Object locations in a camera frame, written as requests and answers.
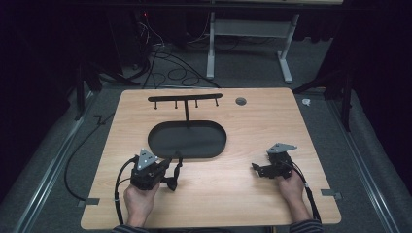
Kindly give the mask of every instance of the oval tray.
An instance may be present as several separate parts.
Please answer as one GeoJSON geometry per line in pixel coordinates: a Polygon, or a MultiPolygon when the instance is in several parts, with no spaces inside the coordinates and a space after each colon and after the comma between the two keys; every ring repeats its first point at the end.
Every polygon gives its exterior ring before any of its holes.
{"type": "Polygon", "coordinates": [[[226,132],[210,120],[166,121],[148,136],[152,153],[161,158],[211,158],[226,145],[226,132]]]}

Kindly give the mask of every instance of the hand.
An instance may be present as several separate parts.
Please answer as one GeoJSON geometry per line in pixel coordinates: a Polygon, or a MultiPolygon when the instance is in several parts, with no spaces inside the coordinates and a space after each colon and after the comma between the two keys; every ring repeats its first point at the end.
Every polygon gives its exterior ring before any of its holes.
{"type": "Polygon", "coordinates": [[[124,201],[128,210],[127,225],[133,227],[143,227],[146,219],[154,208],[155,194],[160,183],[152,190],[140,190],[130,184],[124,191],[124,201]]]}
{"type": "Polygon", "coordinates": [[[291,176],[289,178],[284,179],[282,176],[279,176],[276,177],[276,180],[278,181],[282,196],[288,203],[303,201],[303,181],[295,170],[291,170],[291,176]]]}
{"type": "Polygon", "coordinates": [[[278,181],[281,194],[291,210],[293,222],[311,219],[302,198],[303,181],[295,170],[292,170],[289,178],[284,179],[282,176],[279,176],[276,177],[276,180],[278,181]]]}

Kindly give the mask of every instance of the person's left hand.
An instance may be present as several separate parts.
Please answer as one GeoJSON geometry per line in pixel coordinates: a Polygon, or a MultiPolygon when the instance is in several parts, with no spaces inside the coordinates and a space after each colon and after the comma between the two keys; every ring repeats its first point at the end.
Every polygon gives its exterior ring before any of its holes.
{"type": "Polygon", "coordinates": [[[154,208],[155,194],[157,193],[160,183],[152,190],[140,190],[130,184],[124,191],[124,201],[128,210],[127,225],[133,227],[143,227],[154,208]]]}

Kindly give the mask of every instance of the sleeve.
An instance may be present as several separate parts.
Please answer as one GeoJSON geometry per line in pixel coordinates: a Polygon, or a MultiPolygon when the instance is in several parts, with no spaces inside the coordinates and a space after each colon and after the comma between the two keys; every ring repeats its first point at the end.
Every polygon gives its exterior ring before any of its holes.
{"type": "Polygon", "coordinates": [[[324,232],[324,227],[321,222],[314,219],[304,220],[296,223],[292,223],[290,226],[291,233],[322,233],[324,232]]]}
{"type": "Polygon", "coordinates": [[[118,225],[113,228],[112,233],[149,233],[149,231],[140,227],[134,228],[129,225],[118,225]]]}

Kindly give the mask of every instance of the wooden tabletop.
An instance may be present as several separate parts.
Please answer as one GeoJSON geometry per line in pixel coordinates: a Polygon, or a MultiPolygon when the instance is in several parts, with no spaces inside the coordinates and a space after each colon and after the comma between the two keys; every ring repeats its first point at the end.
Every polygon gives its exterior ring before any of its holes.
{"type": "MultiPolygon", "coordinates": [[[[176,191],[162,183],[154,201],[154,210],[146,227],[219,227],[284,225],[292,222],[288,206],[279,193],[275,180],[260,178],[252,163],[268,165],[266,151],[276,143],[297,146],[289,155],[310,184],[324,224],[337,223],[340,214],[335,200],[323,196],[329,189],[326,176],[296,101],[288,88],[233,89],[163,89],[127,90],[118,109],[100,160],[89,198],[98,198],[98,205],[87,205],[84,229],[111,229],[119,224],[114,188],[121,166],[140,149],[150,151],[149,132],[157,124],[185,120],[183,103],[148,101],[151,96],[221,93],[218,99],[189,101],[191,120],[212,120],[227,135],[224,151],[209,159],[184,159],[176,191]],[[239,106],[236,98],[247,104],[239,106]]],[[[166,177],[173,176],[177,161],[173,160],[166,177]]],[[[132,165],[123,172],[130,177],[132,165]]],[[[120,196],[128,182],[120,185],[120,196]]],[[[310,208],[304,193],[304,200],[310,208]]],[[[123,199],[122,214],[127,218],[123,199]]]]}

